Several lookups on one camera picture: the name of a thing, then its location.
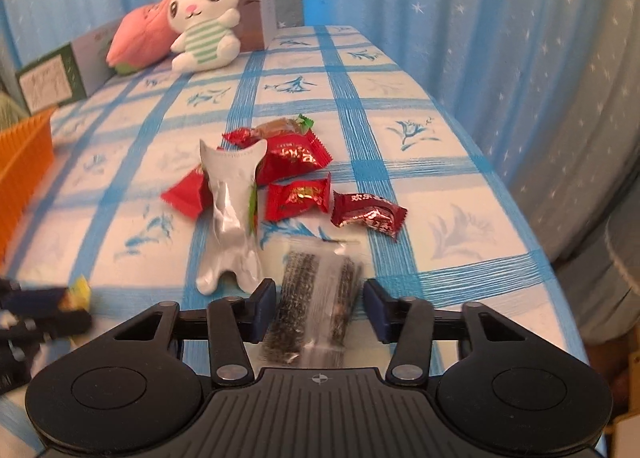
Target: round pad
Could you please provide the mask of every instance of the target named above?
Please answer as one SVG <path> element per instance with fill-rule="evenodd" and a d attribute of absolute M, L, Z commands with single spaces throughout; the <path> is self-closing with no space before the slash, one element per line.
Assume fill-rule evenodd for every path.
<path fill-rule="evenodd" d="M 514 368 L 494 378 L 494 393 L 508 406 L 527 411 L 551 409 L 564 400 L 566 386 L 556 375 Z"/>
<path fill-rule="evenodd" d="M 606 383 L 585 364 L 555 347 L 514 341 L 482 345 L 451 366 L 436 398 L 472 441 L 537 456 L 594 443 L 611 402 Z"/>
<path fill-rule="evenodd" d="M 128 368 L 98 368 L 76 378 L 71 393 L 93 409 L 124 408 L 146 390 L 146 378 Z"/>
<path fill-rule="evenodd" d="M 25 397 L 44 438 L 90 455 L 161 443 L 193 419 L 201 402 L 193 370 L 151 341 L 83 346 L 37 374 Z"/>

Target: pink plush toy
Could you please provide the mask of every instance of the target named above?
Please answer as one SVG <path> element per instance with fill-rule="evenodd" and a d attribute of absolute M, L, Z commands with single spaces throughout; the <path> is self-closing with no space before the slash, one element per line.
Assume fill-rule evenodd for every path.
<path fill-rule="evenodd" d="M 125 15 L 111 41 L 107 64 L 128 75 L 164 59 L 179 33 L 167 18 L 171 0 L 147 4 Z"/>

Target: table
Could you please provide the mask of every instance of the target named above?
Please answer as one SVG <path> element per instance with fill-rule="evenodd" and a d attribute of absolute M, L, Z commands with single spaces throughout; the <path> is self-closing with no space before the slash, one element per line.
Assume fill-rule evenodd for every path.
<path fill-rule="evenodd" d="M 177 75 L 169 61 L 114 77 L 92 98 L 52 120 L 56 161 L 18 226 L 3 271 L 27 285 L 66 284 L 78 275 L 94 290 L 95 333 L 161 301 L 203 308 L 212 297 L 194 281 L 208 229 L 159 200 L 193 168 L 198 140 L 299 112 L 334 161 L 338 192 L 381 195 L 408 209 L 398 241 L 363 227 L 336 229 L 316 211 L 270 224 L 258 240 L 265 274 L 282 277 L 276 234 L 356 239 L 367 277 L 396 296 L 436 307 L 481 300 L 584 359 L 570 311 L 548 261 L 507 189 L 458 122 L 357 30 L 281 30 L 269 49 L 241 54 L 216 72 Z M 258 197 L 260 216 L 264 191 Z M 186 344 L 184 360 L 209 374 L 206 343 Z M 431 373 L 456 360 L 454 343 L 434 343 Z M 378 366 L 390 349 L 362 310 L 347 335 L 347 366 Z M 57 341 L 35 371 L 68 352 Z M 250 355 L 255 359 L 256 350 Z M 0 456 L 42 448 L 24 412 L 24 390 L 0 399 Z"/>

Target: orange plastic basket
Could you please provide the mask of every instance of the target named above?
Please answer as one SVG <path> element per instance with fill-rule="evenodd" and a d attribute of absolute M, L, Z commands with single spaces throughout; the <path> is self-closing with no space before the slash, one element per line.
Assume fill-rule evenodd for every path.
<path fill-rule="evenodd" d="M 53 162 L 55 107 L 0 132 L 0 263 L 22 212 Z"/>

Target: clear plastic bag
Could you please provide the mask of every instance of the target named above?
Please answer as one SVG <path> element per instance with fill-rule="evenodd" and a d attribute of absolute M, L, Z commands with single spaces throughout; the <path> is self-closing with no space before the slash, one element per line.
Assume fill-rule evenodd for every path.
<path fill-rule="evenodd" d="M 296 368 L 340 368 L 362 268 L 359 243 L 292 237 L 262 358 Z"/>

